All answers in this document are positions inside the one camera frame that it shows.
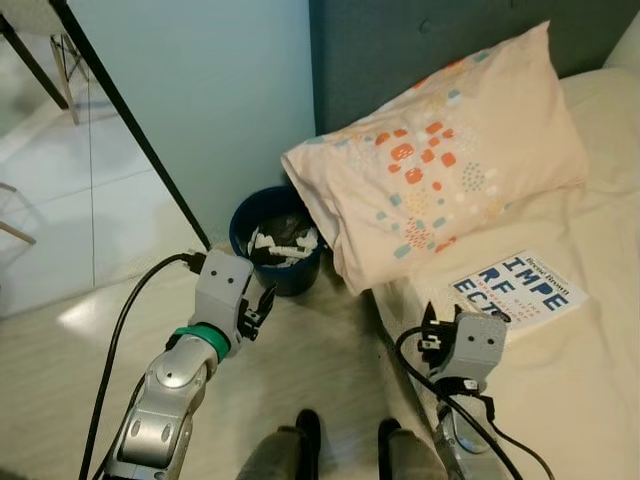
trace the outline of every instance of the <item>blue trash bin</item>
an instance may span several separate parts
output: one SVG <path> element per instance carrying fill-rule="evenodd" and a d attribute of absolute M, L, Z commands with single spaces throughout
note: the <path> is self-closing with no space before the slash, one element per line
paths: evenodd
<path fill-rule="evenodd" d="M 229 239 L 233 251 L 238 256 L 248 258 L 247 244 L 260 222 L 299 212 L 309 215 L 293 187 L 271 187 L 254 193 L 240 204 L 231 219 Z M 323 249 L 324 240 L 318 232 L 318 247 L 307 258 L 283 268 L 255 265 L 256 278 L 265 288 L 277 283 L 276 295 L 281 297 L 299 295 L 316 281 Z"/>

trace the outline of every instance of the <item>mattress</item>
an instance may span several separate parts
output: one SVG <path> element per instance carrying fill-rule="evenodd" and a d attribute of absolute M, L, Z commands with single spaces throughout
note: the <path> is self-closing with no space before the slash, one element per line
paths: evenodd
<path fill-rule="evenodd" d="M 461 302 L 448 285 L 522 250 L 533 250 L 589 300 L 540 326 L 509 333 L 489 376 L 496 424 L 538 451 L 558 479 L 638 479 L 640 405 L 638 214 L 640 77 L 616 68 L 562 81 L 589 153 L 584 188 L 514 204 L 409 278 L 373 289 L 395 339 L 419 325 L 429 300 L 441 320 Z M 419 354 L 411 353 L 414 365 Z M 417 395 L 431 422 L 434 399 Z M 546 478 L 505 444 L 524 478 Z"/>

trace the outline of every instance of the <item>patterned pillowcase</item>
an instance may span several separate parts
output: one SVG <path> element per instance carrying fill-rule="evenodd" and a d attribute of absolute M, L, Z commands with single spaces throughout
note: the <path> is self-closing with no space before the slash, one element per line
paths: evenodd
<path fill-rule="evenodd" d="M 514 200 L 585 180 L 547 29 L 455 62 L 283 156 L 354 294 L 410 274 Z"/>

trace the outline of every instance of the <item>book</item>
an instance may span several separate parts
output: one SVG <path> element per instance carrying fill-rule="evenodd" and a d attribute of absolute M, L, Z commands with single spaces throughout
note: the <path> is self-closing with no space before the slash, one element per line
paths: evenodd
<path fill-rule="evenodd" d="M 451 287 L 479 311 L 507 314 L 509 330 L 564 315 L 588 298 L 529 250 L 461 278 Z"/>

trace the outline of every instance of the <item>dark gray headboard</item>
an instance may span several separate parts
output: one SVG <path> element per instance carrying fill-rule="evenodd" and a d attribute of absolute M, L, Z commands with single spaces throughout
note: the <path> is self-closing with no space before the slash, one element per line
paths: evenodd
<path fill-rule="evenodd" d="M 454 60 L 551 20 L 560 77 L 600 68 L 640 0 L 309 0 L 316 130 L 344 127 Z"/>

